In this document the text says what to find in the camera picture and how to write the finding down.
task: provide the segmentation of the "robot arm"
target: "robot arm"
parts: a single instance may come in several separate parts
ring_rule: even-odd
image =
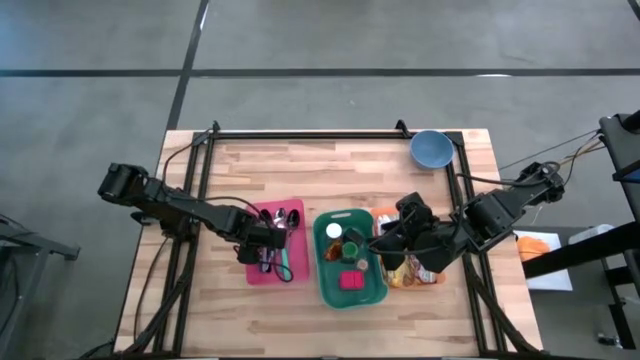
[[[282,249],[286,231],[267,226],[256,215],[232,205],[211,205],[161,180],[150,178],[139,166],[111,164],[98,194],[102,199],[134,206],[160,220],[165,235],[180,238],[195,221],[226,241],[239,245],[238,261],[257,264],[261,247]]]
[[[560,200],[564,185],[557,170],[552,163],[533,163],[509,189],[474,197],[451,214],[449,223],[440,223],[418,193],[409,194],[396,203],[401,220],[388,224],[370,247],[387,270],[413,254],[426,270],[440,273],[465,251],[487,251],[509,236],[525,207]]]

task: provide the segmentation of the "white bottle cap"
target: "white bottle cap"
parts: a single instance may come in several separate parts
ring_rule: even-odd
[[[329,237],[329,239],[339,238],[340,236],[342,236],[342,226],[336,223],[329,224],[329,226],[327,226],[327,236]]]

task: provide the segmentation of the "wooden table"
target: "wooden table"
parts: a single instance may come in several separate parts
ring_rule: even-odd
[[[488,131],[462,132],[472,174],[498,179]],[[172,153],[191,142],[192,133],[167,133],[159,169]],[[338,312],[327,307],[320,297],[311,242],[311,228],[319,214],[354,207],[393,206],[416,190],[436,215],[446,218],[451,212],[445,171],[417,169],[410,160],[408,146],[406,140],[387,139],[217,141],[207,196],[233,195],[254,202],[302,199],[311,277],[301,285],[249,286],[244,265],[236,262],[231,244],[203,230],[182,356],[476,355],[460,259],[445,270],[444,284],[418,290],[393,289],[376,306]],[[198,170],[202,158],[200,155]],[[188,154],[184,152],[170,162],[167,176],[170,186],[182,186],[187,160]],[[194,195],[198,179],[196,171]],[[494,186],[474,183],[477,193]],[[142,233],[116,350],[133,341],[136,304],[151,260],[163,240],[158,228],[145,228]],[[165,246],[147,290],[140,329],[160,303],[169,248]],[[500,305],[525,338],[541,348],[514,240],[507,239],[492,249],[489,259]],[[486,308],[483,318],[493,348]],[[175,318],[169,320],[165,344],[171,344],[174,322]]]

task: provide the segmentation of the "gray floor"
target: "gray floor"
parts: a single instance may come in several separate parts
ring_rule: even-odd
[[[198,3],[5,0],[0,69],[180,68]],[[222,0],[209,5],[194,67],[639,64],[640,21],[625,0]],[[112,161],[154,168],[177,81],[0,78],[0,213],[82,246],[75,263],[52,258],[16,358],[70,358],[113,336],[139,228],[96,190]],[[214,119],[227,129],[389,128],[402,118],[489,128],[505,165],[595,129],[601,116],[637,110],[638,94],[639,77],[192,79],[178,128]],[[580,160],[565,199],[544,206],[535,224],[629,221],[612,171],[605,152]],[[533,221],[530,213],[522,223]],[[548,350],[634,355],[592,341],[595,328],[611,326],[601,308],[538,298]]]

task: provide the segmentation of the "green tray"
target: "green tray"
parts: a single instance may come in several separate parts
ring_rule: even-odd
[[[313,223],[313,240],[322,299],[329,307],[336,310],[381,302],[387,296],[387,285],[382,279],[377,256],[367,251],[365,245],[360,246],[358,252],[358,260],[366,259],[369,262],[369,268],[364,273],[364,288],[362,290],[340,290],[340,273],[356,270],[356,266],[355,264],[342,263],[340,260],[326,261],[324,259],[324,253],[330,245],[325,231],[327,225],[331,223],[338,223],[342,226],[343,232],[351,228],[365,238],[373,236],[373,217],[362,209],[334,211],[324,213],[316,218]]]

